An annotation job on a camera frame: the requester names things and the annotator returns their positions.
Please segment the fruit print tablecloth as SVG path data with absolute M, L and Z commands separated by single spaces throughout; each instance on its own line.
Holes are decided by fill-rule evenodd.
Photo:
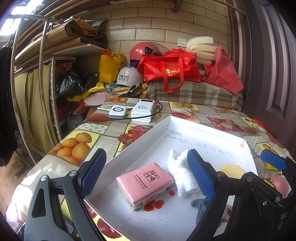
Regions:
M 108 105 L 133 108 L 139 99 L 115 97 Z M 236 110 L 192 103 L 158 101 L 150 123 L 111 119 L 107 111 L 93 111 L 65 141 L 78 134 L 89 134 L 89 150 L 80 164 L 58 154 L 56 145 L 29 172 L 13 194 L 6 221 L 16 232 L 23 229 L 24 240 L 106 240 L 100 228 L 106 223 L 120 240 L 129 240 L 109 225 L 78 193 L 78 170 L 97 149 L 106 152 L 106 163 L 164 119 L 174 116 L 246 140 L 254 159 L 256 173 L 246 172 L 240 179 L 216 171 L 217 184 L 212 200 L 202 194 L 191 206 L 197 209 L 196 226 L 186 240 L 294 240 L 295 226 L 295 158 L 266 130 L 254 128 L 251 118 Z M 263 150 L 285 159 L 280 173 L 266 170 Z M 269 182 L 273 174 L 284 175 L 291 187 L 287 198 Z

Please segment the red plastic bag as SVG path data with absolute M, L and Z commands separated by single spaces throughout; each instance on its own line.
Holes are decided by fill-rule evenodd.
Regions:
M 202 78 L 204 83 L 223 88 L 235 95 L 243 90 L 234 65 L 222 46 L 216 47 L 215 60 L 209 66 L 204 65 L 204 70 L 205 75 Z

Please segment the red helmet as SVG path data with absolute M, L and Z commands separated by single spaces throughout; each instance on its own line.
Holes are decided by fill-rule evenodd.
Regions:
M 129 58 L 132 61 L 140 61 L 143 55 L 162 56 L 162 53 L 155 44 L 140 42 L 132 47 Z

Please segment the red bag on floor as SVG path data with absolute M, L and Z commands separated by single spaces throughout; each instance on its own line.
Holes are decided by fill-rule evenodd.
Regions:
M 265 126 L 259 120 L 253 118 L 251 119 L 251 125 L 252 127 L 259 128 L 260 130 L 266 130 Z

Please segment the cream foam roll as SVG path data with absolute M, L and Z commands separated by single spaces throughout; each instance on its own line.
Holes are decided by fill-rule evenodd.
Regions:
M 186 43 L 186 51 L 196 54 L 197 62 L 207 66 L 215 60 L 215 50 L 213 38 L 209 36 L 194 37 Z

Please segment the black hanging clothes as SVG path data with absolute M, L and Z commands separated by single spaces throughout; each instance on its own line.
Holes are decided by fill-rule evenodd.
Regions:
M 15 137 L 16 118 L 11 97 L 11 53 L 1 48 L 1 166 L 9 163 L 18 143 Z

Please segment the metal storage shelf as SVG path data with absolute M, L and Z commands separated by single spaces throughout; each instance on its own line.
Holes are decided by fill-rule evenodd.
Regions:
M 100 55 L 104 49 L 92 44 L 79 44 L 71 48 L 60 50 L 44 58 L 44 64 L 50 66 L 49 80 L 49 106 L 50 106 L 50 123 L 53 125 L 54 137 L 56 144 L 62 140 L 69 132 L 67 128 L 67 117 L 74 111 L 74 102 L 68 102 L 66 97 L 59 97 L 56 94 L 56 82 L 58 76 L 65 75 L 73 65 L 78 66 L 78 71 L 87 76 L 89 73 L 98 71 Z M 27 65 L 20 66 L 15 72 L 28 70 L 38 62 L 38 57 Z

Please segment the brown wooden door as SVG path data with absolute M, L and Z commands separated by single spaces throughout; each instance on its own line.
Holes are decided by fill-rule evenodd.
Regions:
M 229 1 L 231 57 L 243 112 L 295 147 L 295 32 L 274 1 Z

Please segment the red tote bag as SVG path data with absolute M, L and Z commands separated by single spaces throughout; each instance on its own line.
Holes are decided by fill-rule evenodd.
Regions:
M 144 55 L 137 66 L 147 84 L 163 80 L 166 93 L 179 90 L 185 81 L 201 82 L 197 55 L 182 49 L 171 49 L 162 56 Z

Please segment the pink fluffy plush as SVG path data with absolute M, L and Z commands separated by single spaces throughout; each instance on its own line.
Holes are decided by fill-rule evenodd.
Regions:
M 291 191 L 291 187 L 284 175 L 273 174 L 269 182 L 282 195 L 282 198 L 287 198 L 288 194 Z

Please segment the yellow round sponge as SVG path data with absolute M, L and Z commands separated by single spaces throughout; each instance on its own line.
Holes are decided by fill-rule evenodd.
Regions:
M 240 179 L 246 172 L 240 166 L 235 164 L 224 165 L 221 169 L 230 178 Z

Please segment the metal clothes rack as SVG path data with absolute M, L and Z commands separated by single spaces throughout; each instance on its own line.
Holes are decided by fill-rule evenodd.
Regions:
M 47 33 L 53 27 L 54 18 L 39 15 L 12 15 L 12 19 L 41 20 L 44 28 L 37 42 L 38 62 L 28 70 L 15 73 L 16 51 L 21 25 L 16 29 L 11 54 L 11 97 L 18 132 L 28 155 L 37 164 L 45 153 L 56 144 L 53 125 L 50 123 L 49 74 L 50 66 L 44 64 L 44 47 Z

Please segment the white helmet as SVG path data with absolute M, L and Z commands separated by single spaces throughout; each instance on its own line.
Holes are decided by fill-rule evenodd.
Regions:
M 143 84 L 143 80 L 143 75 L 138 72 L 136 68 L 126 66 L 119 71 L 116 84 L 132 87 L 134 85 Z

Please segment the yellow shopping bag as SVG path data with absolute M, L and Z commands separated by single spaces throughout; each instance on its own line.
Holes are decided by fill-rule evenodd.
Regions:
M 125 56 L 114 53 L 109 47 L 103 51 L 99 61 L 99 81 L 113 83 L 117 80 L 119 71 L 126 66 Z

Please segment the white wireless charger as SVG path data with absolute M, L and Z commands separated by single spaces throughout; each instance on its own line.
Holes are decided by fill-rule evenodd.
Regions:
M 108 105 L 103 107 L 97 107 L 97 109 L 107 111 L 109 118 L 124 119 L 127 115 L 127 112 L 132 108 L 124 105 Z

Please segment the yellow tissue pack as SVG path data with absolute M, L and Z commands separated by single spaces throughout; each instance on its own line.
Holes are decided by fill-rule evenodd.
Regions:
M 271 173 L 280 173 L 280 170 L 278 170 L 277 168 L 275 168 L 269 163 L 266 163 L 266 170 Z

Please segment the pink round racket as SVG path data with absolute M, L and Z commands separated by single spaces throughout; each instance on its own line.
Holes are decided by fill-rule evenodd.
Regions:
M 107 99 L 107 92 L 93 92 L 84 99 L 84 103 L 88 106 L 102 105 Z

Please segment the wall socket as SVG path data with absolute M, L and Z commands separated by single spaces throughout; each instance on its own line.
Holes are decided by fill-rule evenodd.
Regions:
M 187 40 L 186 39 L 182 39 L 182 38 L 178 38 L 177 39 L 177 46 L 179 47 L 186 47 L 187 44 Z

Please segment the black plastic bag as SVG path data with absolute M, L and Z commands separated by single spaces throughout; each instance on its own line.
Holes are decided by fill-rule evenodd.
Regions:
M 99 73 L 83 74 L 69 70 L 65 75 L 59 75 L 56 82 L 56 94 L 59 97 L 75 97 L 95 87 L 99 80 Z

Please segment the white power bank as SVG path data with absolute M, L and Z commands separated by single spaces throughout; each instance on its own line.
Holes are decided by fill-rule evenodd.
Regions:
M 154 114 L 155 101 L 150 99 L 140 99 L 132 108 L 130 115 L 135 121 L 150 123 Z

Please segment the white cardboard tray box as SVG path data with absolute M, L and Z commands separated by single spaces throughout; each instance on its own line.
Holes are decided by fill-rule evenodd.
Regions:
M 217 171 L 234 164 L 256 173 L 245 139 L 208 126 L 170 116 L 106 163 L 87 200 L 109 225 L 129 240 L 186 240 L 196 226 L 197 209 L 191 206 L 201 192 L 185 196 L 161 195 L 161 208 L 132 210 L 116 178 L 150 163 L 157 163 L 174 178 L 178 191 L 194 179 L 187 163 L 196 150 Z

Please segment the pink tissue pack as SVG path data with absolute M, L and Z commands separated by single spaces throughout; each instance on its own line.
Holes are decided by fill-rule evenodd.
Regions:
M 156 162 L 116 177 L 131 210 L 137 210 L 169 191 L 174 178 Z

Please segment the plaid blanket cushion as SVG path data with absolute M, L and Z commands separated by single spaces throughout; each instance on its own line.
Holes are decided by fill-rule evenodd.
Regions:
M 147 87 L 147 98 L 161 101 L 192 103 L 216 108 L 241 111 L 242 93 L 231 92 L 204 82 L 185 81 L 183 86 L 172 93 L 166 93 L 162 80 L 154 80 Z

